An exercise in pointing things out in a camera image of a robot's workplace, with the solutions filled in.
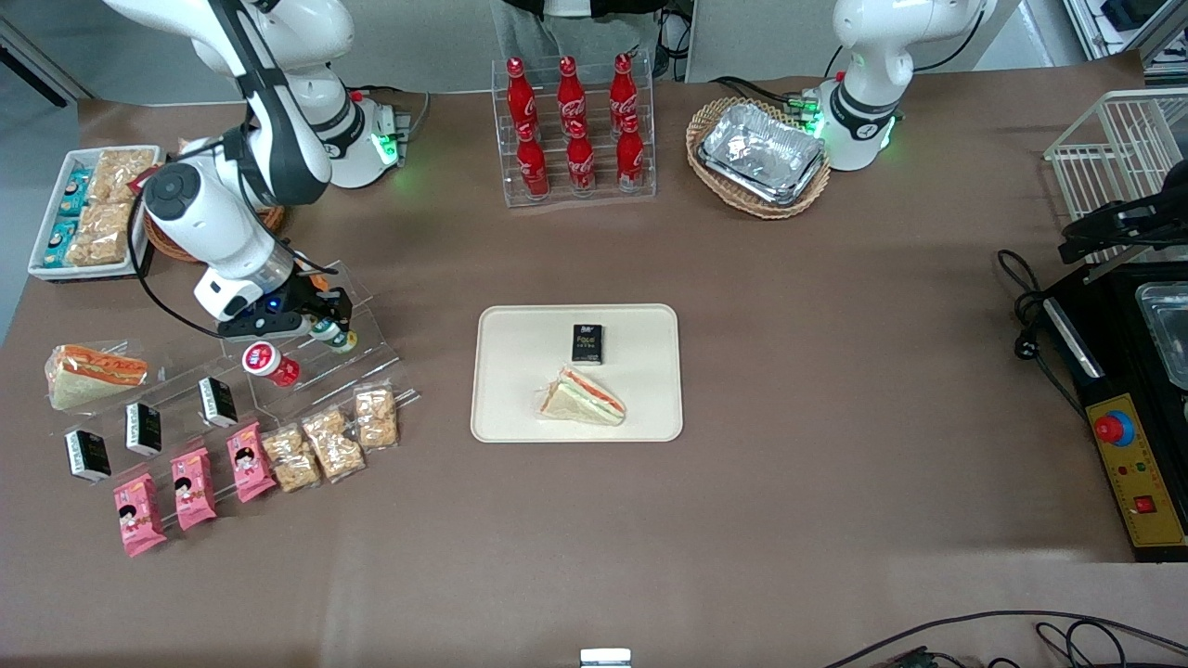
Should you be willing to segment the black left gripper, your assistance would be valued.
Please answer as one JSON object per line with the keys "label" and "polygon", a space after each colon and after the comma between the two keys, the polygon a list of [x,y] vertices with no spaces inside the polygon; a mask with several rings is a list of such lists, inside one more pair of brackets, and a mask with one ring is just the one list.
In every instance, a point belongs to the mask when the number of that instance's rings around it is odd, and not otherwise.
{"label": "black left gripper", "polygon": [[1087,256],[1116,246],[1164,248],[1184,246],[1187,185],[1165,190],[1119,206],[1102,206],[1064,226],[1059,246],[1061,261],[1082,261]]}

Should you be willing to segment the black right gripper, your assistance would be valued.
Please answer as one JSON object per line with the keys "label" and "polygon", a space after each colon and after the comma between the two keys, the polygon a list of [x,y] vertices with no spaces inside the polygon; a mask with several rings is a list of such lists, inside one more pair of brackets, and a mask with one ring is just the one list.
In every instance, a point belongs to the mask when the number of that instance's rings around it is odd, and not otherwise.
{"label": "black right gripper", "polygon": [[334,322],[342,333],[350,330],[350,295],[345,289],[323,291],[308,276],[291,275],[268,292],[244,282],[225,285],[222,291],[219,338],[225,340],[311,338],[322,320]]}

